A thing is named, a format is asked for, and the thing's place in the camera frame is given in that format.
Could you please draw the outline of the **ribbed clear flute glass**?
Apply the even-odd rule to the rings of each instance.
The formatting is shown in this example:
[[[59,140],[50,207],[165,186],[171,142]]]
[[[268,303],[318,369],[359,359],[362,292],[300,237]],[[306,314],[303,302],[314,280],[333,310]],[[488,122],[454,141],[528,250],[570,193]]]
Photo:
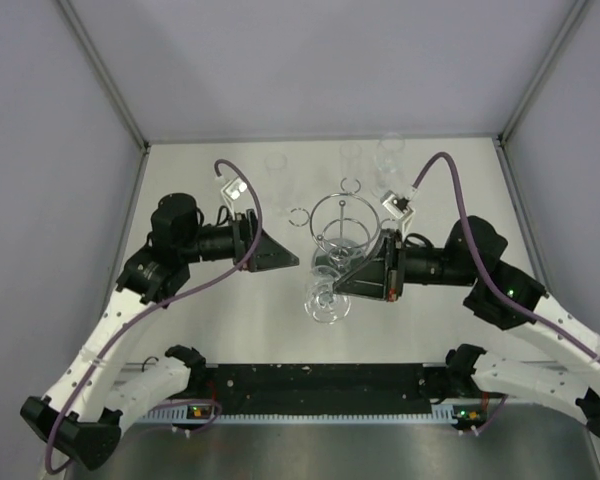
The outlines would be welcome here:
[[[272,193],[273,205],[282,214],[287,210],[287,182],[289,169],[287,157],[279,152],[270,153],[265,158],[265,169]]]

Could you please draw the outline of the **clear wine glass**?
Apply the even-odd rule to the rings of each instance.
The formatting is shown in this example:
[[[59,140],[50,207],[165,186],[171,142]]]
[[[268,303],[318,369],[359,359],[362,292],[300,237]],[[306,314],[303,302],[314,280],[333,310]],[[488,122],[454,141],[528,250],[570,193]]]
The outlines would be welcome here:
[[[374,156],[372,193],[381,198],[394,187],[402,170],[405,139],[398,133],[387,133],[377,143]]]
[[[304,309],[317,323],[334,324],[350,313],[351,300],[334,291],[335,282],[341,274],[328,265],[311,269],[305,286]]]

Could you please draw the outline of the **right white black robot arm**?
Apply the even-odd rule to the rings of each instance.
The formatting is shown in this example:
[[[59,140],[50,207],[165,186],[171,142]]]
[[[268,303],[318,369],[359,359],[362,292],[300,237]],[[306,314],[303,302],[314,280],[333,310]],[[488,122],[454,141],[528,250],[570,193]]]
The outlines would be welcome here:
[[[475,317],[530,343],[562,368],[533,367],[463,344],[445,359],[449,390],[537,403],[577,420],[600,439],[600,336],[544,285],[502,261],[506,247],[506,239],[477,216],[458,220],[442,248],[413,246],[385,229],[369,255],[338,279],[334,290],[395,302],[407,284],[469,288],[463,305]]]

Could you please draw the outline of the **clear champagne flute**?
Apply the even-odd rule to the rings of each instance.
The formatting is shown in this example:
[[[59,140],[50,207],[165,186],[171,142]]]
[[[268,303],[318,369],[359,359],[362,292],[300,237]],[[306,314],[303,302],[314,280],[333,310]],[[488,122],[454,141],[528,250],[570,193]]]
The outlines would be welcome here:
[[[345,192],[357,193],[361,189],[362,148],[353,141],[344,142],[339,150],[341,182]]]

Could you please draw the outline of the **chrome wine glass rack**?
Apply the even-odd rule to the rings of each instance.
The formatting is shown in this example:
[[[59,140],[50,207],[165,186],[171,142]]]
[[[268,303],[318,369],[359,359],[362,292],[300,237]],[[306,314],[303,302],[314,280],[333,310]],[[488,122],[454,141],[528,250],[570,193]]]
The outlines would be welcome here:
[[[381,230],[380,215],[355,177],[343,177],[338,191],[308,207],[290,207],[286,214],[292,227],[308,232],[315,247],[310,266],[329,267],[339,274],[364,259]]]

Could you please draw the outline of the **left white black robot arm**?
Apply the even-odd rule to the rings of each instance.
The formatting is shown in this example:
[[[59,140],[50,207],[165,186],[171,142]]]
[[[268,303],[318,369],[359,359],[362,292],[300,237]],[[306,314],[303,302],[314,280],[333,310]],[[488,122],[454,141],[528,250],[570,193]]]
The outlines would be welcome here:
[[[146,243],[125,263],[88,340],[61,378],[21,408],[21,417],[47,445],[48,474],[63,470],[53,464],[54,453],[89,470],[100,468],[138,419],[174,395],[204,390],[204,357],[181,345],[168,348],[156,366],[124,385],[115,382],[144,336],[148,316],[180,298],[190,265],[225,259],[232,260],[234,271],[250,273],[299,263],[262,229],[252,209],[211,225],[188,194],[159,201]]]

